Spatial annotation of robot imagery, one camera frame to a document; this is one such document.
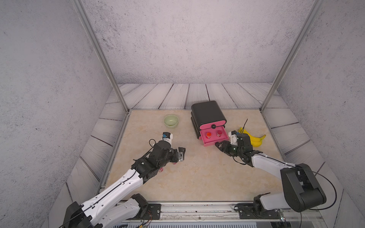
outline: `green bowl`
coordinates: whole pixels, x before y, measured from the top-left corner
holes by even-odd
[[[179,118],[175,115],[168,115],[164,118],[164,124],[168,128],[175,128],[179,123]]]

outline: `pink drawer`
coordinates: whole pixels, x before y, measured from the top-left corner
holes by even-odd
[[[222,135],[220,137],[217,136],[217,131],[219,130],[222,131]],[[207,132],[212,133],[210,139],[206,137]],[[200,131],[200,135],[201,136],[199,137],[199,139],[203,140],[204,146],[211,146],[214,145],[216,142],[222,142],[223,140],[228,140],[228,135],[223,126],[216,127],[215,129],[213,128],[203,129]]]

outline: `metal base plate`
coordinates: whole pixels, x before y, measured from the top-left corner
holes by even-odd
[[[147,211],[151,212],[152,220],[159,220],[160,214],[161,214],[161,204],[148,204]],[[129,220],[143,220],[144,219],[147,221],[150,218],[151,218],[150,214],[146,213],[143,218],[133,217]]]
[[[269,210],[267,212],[257,214],[254,212],[253,204],[236,204],[235,211],[238,212],[240,219],[280,219],[278,210]]]

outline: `metal frame pole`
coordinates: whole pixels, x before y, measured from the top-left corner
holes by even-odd
[[[315,3],[313,4],[313,7],[312,7],[311,11],[309,12],[309,15],[308,15],[306,21],[304,22],[300,32],[298,33],[298,36],[296,37],[294,44],[293,44],[292,48],[290,49],[287,58],[285,59],[279,73],[277,74],[277,76],[269,90],[268,95],[266,96],[266,98],[260,108],[260,111],[262,113],[264,112],[266,106],[269,104],[276,89],[279,87],[279,84],[282,81],[282,79],[284,78],[286,71],[290,67],[290,64],[292,63],[293,59],[295,58],[295,55],[297,54],[297,52],[300,48],[300,45],[303,43],[303,40],[307,36],[311,26],[313,25],[313,22],[315,21],[317,15],[321,11],[325,2],[326,2],[326,0],[316,0]]]
[[[91,24],[89,22],[89,19],[88,19],[86,13],[85,13],[85,10],[82,6],[81,1],[80,0],[71,0],[71,1],[72,1],[73,5],[75,7],[75,10],[76,10],[76,12],[77,12],[77,14],[80,18],[80,21],[81,21],[82,25],[85,28],[85,31],[86,31],[88,37],[90,38],[90,41],[91,41],[91,43],[92,43],[92,45],[95,49],[95,52],[96,52],[102,66],[105,70],[105,73],[107,74],[107,77],[110,81],[110,84],[112,85],[119,101],[121,102],[121,104],[123,106],[123,109],[125,110],[126,113],[128,113],[128,106],[127,106],[127,104],[126,104],[126,102],[125,102],[125,100],[122,96],[122,93],[120,92],[118,84],[115,81],[112,70],[110,69],[110,66],[107,62],[107,59],[106,59],[104,53],[103,53],[103,50],[101,49],[100,44],[99,44],[99,42],[98,42],[98,40],[95,36],[95,33],[94,33],[94,31],[91,27]]]

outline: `gray textured wall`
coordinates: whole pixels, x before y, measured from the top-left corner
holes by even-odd
[[[0,224],[40,227],[111,85],[69,0],[0,1]]]
[[[365,215],[365,2],[324,5],[279,92]]]
[[[118,83],[272,82],[314,0],[82,0]]]

